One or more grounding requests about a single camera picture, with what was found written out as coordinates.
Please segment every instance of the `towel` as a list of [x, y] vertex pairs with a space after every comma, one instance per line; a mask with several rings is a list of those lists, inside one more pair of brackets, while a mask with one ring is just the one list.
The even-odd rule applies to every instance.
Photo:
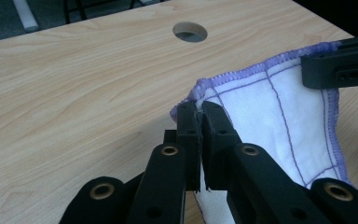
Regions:
[[[310, 188], [315, 179], [349, 182], [336, 125], [338, 90], [312, 90], [302, 85], [304, 55], [337, 50], [339, 41], [281, 53], [262, 63], [197, 81], [183, 102], [221, 105], [241, 141], [263, 147], [297, 184]], [[171, 111], [176, 118], [176, 107]], [[227, 192], [205, 188], [196, 199], [204, 221], [234, 223]]]

